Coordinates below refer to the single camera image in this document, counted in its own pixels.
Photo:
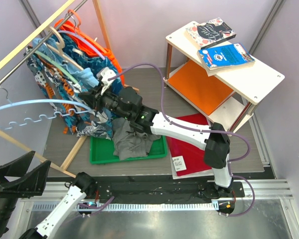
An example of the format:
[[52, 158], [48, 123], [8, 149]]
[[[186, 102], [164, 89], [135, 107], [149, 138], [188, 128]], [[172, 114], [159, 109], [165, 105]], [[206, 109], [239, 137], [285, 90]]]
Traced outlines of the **light blue hanger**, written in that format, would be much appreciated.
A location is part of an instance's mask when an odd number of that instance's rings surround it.
[[92, 113], [89, 106], [71, 100], [61, 99], [30, 99], [12, 101], [9, 91], [0, 86], [4, 92], [5, 102], [0, 105], [0, 130], [10, 130], [28, 124], [67, 117], [72, 114]]

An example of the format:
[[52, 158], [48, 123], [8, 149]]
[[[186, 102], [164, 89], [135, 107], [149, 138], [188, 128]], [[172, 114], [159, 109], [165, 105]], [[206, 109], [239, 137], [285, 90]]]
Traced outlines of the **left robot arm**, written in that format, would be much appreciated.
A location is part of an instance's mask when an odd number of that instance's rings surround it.
[[[32, 170], [29, 166], [35, 151], [27, 152], [17, 159], [0, 166], [0, 238], [8, 232], [8, 223], [20, 199], [30, 199], [43, 194], [51, 161], [47, 160]], [[83, 199], [96, 193], [97, 183], [85, 172], [78, 173], [67, 183], [62, 198], [49, 202], [49, 214], [36, 226], [26, 230], [22, 239], [52, 239], [71, 212]]]

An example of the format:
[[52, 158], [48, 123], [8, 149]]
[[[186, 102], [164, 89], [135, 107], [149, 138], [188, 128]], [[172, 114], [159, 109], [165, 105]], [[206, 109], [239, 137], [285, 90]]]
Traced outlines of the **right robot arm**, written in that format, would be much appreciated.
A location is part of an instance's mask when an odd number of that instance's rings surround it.
[[116, 95], [111, 90], [103, 92], [98, 86], [80, 93], [79, 97], [94, 110], [106, 108], [125, 118], [137, 132], [168, 136], [200, 148], [205, 152], [204, 162], [213, 170], [216, 193], [225, 197], [233, 191], [233, 177], [227, 163], [230, 139], [221, 124], [209, 127], [165, 116], [145, 106], [142, 97], [132, 87], [126, 87]]

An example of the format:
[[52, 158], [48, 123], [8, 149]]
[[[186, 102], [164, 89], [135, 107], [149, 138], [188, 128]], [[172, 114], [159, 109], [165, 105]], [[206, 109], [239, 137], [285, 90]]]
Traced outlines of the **mint green hanger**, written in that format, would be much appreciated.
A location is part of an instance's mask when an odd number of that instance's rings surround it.
[[45, 54], [43, 54], [43, 53], [41, 53], [41, 52], [39, 52], [37, 50], [35, 51], [35, 54], [39, 55], [40, 57], [42, 57], [43, 59], [45, 59], [46, 61], [48, 61], [52, 65], [54, 65], [55, 67], [57, 67], [74, 84], [78, 84], [78, 81], [68, 71], [66, 71], [62, 66], [60, 66], [57, 62], [55, 62], [54, 60], [52, 60], [51, 58], [49, 58], [48, 56], [46, 56]]

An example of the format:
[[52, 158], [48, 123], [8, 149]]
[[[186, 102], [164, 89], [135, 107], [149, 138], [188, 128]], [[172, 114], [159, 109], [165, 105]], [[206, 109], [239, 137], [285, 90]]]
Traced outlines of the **grey shorts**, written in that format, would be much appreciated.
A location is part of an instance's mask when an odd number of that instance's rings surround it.
[[153, 142], [161, 138], [160, 135], [136, 132], [124, 118], [114, 119], [112, 125], [113, 155], [118, 156], [120, 160], [147, 157]]

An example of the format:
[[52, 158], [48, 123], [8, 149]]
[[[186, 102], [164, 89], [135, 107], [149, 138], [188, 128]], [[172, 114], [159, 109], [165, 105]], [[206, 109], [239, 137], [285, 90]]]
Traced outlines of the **orange teal cartoon shorts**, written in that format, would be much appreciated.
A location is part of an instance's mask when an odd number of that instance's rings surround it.
[[[57, 67], [35, 53], [27, 59], [26, 64], [47, 99], [71, 100], [85, 104], [78, 97], [79, 93], [89, 91], [83, 84], [74, 84]], [[113, 137], [112, 115], [107, 109], [61, 118], [65, 124], [64, 134], [104, 139]]]

